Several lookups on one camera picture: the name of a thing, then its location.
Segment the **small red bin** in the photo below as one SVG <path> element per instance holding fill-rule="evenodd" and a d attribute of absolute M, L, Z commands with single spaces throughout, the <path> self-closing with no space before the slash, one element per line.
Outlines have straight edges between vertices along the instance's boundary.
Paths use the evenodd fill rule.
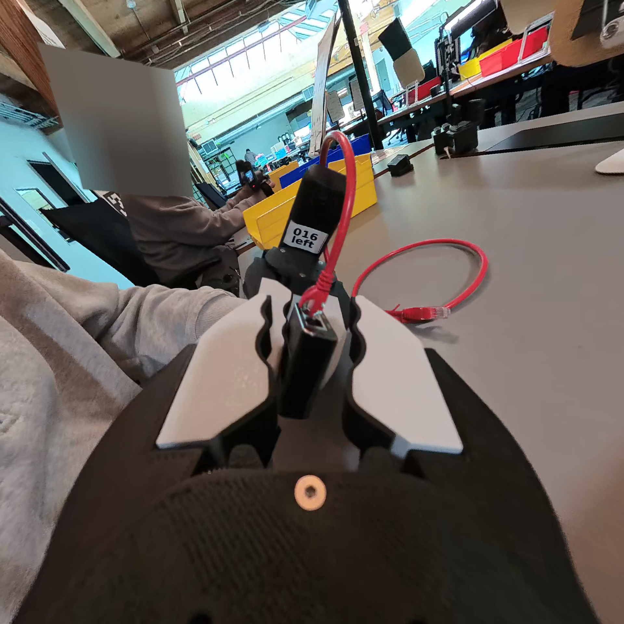
<path fill-rule="evenodd" d="M 441 78 L 435 77 L 430 81 L 410 87 L 406 90 L 406 105 L 410 106 L 423 101 L 431 95 L 432 89 L 435 89 L 440 85 Z"/>

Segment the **blue storage bin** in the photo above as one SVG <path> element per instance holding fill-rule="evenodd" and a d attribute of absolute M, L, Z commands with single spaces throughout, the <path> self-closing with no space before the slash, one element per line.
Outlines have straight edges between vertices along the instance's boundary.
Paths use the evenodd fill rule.
<path fill-rule="evenodd" d="M 371 152 L 369 136 L 361 136 L 359 138 L 355 138 L 354 140 L 351 141 L 351 147 L 353 149 L 355 157 L 369 155 Z M 343 160 L 344 160 L 344 155 L 340 147 L 335 147 L 329 150 L 328 156 L 326 159 L 326 162 L 328 164 L 333 163 L 333 162 L 340 163 Z M 285 176 L 281 177 L 280 179 L 281 189 L 283 190 L 286 187 L 302 179 L 302 177 L 304 176 L 308 168 L 319 163 L 320 163 L 320 156 L 317 155 L 316 157 L 313 157 L 312 159 L 305 162 L 304 164 L 299 165 L 297 169 L 293 170 L 289 174 L 286 174 Z"/>

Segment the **background wooden table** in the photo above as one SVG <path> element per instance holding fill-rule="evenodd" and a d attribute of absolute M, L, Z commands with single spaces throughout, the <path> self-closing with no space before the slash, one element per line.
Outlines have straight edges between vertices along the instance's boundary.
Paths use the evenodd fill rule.
<path fill-rule="evenodd" d="M 439 114 L 439 109 L 444 111 L 444 105 L 451 100 L 460 100 L 462 98 L 485 98 L 482 92 L 490 88 L 494 88 L 497 84 L 503 84 L 509 91 L 518 87 L 520 90 L 528 89 L 525 83 L 516 81 L 516 77 L 527 74 L 537 67 L 541 67 L 553 62 L 552 52 L 549 44 L 545 44 L 541 50 L 535 54 L 520 60 L 513 66 L 507 67 L 500 72 L 489 76 L 476 75 L 471 79 L 463 81 L 449 89 L 447 94 L 445 90 L 434 96 L 428 95 L 422 100 L 418 100 L 410 105 L 400 108 L 398 111 L 390 113 L 378 120 L 378 129 L 382 134 L 391 132 L 395 129 L 410 127 L 413 124 L 422 121 L 429 116 Z"/>

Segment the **black pole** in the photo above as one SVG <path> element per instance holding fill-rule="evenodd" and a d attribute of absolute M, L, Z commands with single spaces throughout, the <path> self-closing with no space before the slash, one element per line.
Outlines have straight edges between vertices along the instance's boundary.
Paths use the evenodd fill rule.
<path fill-rule="evenodd" d="M 376 117 L 376 109 L 372 102 L 372 97 L 368 85 L 368 79 L 366 77 L 366 71 L 364 68 L 362 48 L 358 40 L 358 34 L 356 32 L 355 20 L 352 15 L 352 11 L 349 6 L 349 1 L 338 1 L 339 10 L 341 13 L 342 22 L 347 38 L 348 48 L 352 57 L 354 70 L 356 73 L 357 84 L 361 93 L 364 110 L 366 113 L 366 119 L 368 122 L 368 129 L 370 139 L 374 149 L 383 149 L 383 140 L 378 126 L 378 120 Z"/>

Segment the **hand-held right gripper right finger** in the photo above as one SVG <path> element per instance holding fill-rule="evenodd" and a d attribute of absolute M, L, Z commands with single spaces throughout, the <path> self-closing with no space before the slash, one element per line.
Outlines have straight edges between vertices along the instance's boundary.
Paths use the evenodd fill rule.
<path fill-rule="evenodd" d="M 460 455 L 457 431 L 417 336 L 362 295 L 350 310 L 351 367 L 343 431 L 361 454 L 385 448 L 405 459 L 421 450 Z"/>

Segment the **black network adapter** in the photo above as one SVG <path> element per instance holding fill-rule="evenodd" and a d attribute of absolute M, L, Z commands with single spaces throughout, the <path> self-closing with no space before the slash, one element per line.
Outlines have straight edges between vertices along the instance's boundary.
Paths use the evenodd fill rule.
<path fill-rule="evenodd" d="M 338 336 L 322 311 L 310 315 L 295 302 L 283 328 L 279 365 L 278 414 L 307 419 L 318 394 Z"/>

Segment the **person's grey hoodie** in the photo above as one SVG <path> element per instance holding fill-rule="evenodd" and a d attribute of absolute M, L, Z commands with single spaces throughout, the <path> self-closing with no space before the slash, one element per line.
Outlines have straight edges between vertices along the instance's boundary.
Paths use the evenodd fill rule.
<path fill-rule="evenodd" d="M 88 456 L 139 393 L 98 343 L 121 290 L 1 253 L 1 622 Z"/>

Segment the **large red bin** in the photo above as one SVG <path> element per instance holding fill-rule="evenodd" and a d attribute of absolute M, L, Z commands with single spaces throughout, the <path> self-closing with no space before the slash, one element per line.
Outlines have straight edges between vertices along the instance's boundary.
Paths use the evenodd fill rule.
<path fill-rule="evenodd" d="M 530 31 L 526 37 L 509 41 L 488 51 L 479 58 L 480 74 L 488 77 L 542 51 L 549 35 L 549 27 L 542 26 Z"/>

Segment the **leaning white board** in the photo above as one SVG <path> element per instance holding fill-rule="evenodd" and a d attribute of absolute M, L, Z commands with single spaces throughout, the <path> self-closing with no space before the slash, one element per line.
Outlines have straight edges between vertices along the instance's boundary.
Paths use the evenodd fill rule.
<path fill-rule="evenodd" d="M 311 108 L 311 136 L 308 155 L 313 158 L 319 155 L 326 133 L 326 80 L 332 57 L 332 49 L 340 25 L 340 17 L 332 14 L 330 23 L 324 31 L 318 44 L 318 53 L 315 68 L 315 84 L 313 90 L 313 104 Z"/>

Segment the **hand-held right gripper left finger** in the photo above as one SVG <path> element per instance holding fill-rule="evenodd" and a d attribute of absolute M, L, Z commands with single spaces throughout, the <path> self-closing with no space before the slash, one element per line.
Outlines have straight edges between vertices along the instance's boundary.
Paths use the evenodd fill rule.
<path fill-rule="evenodd" d="M 272 352 L 272 300 L 257 294 L 199 339 L 155 440 L 159 451 L 200 450 L 209 468 L 251 447 L 271 465 L 280 436 Z"/>

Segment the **small yellow bin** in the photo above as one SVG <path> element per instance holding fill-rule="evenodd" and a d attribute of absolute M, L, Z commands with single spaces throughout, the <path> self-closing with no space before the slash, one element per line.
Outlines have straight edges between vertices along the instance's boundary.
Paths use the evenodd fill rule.
<path fill-rule="evenodd" d="M 497 53 L 498 51 L 502 50 L 504 47 L 506 47 L 507 45 L 509 45 L 512 42 L 512 40 L 508 40 L 502 44 L 499 44 L 498 46 L 493 47 L 492 49 L 489 49 L 487 51 L 485 51 L 484 53 L 482 53 L 481 55 L 479 55 L 478 57 L 472 58 L 470 60 L 466 60 L 465 62 L 459 64 L 457 66 L 457 71 L 459 73 L 460 76 L 460 80 L 462 81 L 466 81 L 468 79 L 471 79 L 472 77 L 475 77 L 476 75 L 480 74 L 480 62 L 482 60 L 484 60 L 485 58 L 488 58 L 489 56 Z"/>

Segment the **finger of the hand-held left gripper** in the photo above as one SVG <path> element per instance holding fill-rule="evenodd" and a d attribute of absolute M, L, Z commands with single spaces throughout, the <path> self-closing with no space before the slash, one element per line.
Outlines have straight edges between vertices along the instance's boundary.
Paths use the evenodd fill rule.
<path fill-rule="evenodd" d="M 271 299 L 271 327 L 270 327 L 270 366 L 274 371 L 279 370 L 283 348 L 285 345 L 284 327 L 292 305 L 292 293 L 270 293 Z"/>
<path fill-rule="evenodd" d="M 348 329 L 339 329 L 337 332 L 337 339 L 332 351 L 332 355 L 327 364 L 326 370 L 324 371 L 323 378 L 321 380 L 321 384 L 319 388 L 321 390 L 327 385 L 329 380 L 332 378 L 334 373 L 337 370 L 339 362 L 342 358 L 343 352 L 345 350 L 345 345 L 347 343 L 347 339 L 350 337 L 350 331 Z"/>

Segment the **black clamp device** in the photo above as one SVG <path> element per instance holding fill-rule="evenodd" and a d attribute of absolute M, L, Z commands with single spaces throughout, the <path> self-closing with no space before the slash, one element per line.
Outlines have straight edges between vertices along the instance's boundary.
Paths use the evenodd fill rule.
<path fill-rule="evenodd" d="M 460 121 L 452 125 L 445 123 L 433 129 L 431 138 L 436 155 L 440 157 L 460 157 L 471 153 L 478 146 L 479 126 L 472 121 Z"/>

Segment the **yellow storage bin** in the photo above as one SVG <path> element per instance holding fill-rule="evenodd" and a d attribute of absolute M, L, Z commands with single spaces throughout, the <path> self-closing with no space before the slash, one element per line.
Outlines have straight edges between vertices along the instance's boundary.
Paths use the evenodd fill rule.
<path fill-rule="evenodd" d="M 355 162 L 357 180 L 352 216 L 377 202 L 371 154 L 356 155 Z M 260 249 L 269 250 L 281 241 L 300 185 L 301 180 L 297 180 L 245 211 L 246 230 Z"/>
<path fill-rule="evenodd" d="M 281 183 L 280 183 L 281 177 L 285 176 L 286 174 L 289 174 L 290 172 L 297 169 L 298 167 L 299 167 L 298 161 L 294 160 L 292 162 L 289 162 L 287 165 L 282 165 L 281 167 L 278 167 L 277 169 L 270 171 L 269 179 L 271 183 L 273 184 L 272 186 L 273 191 L 278 192 L 279 190 L 281 190 Z"/>

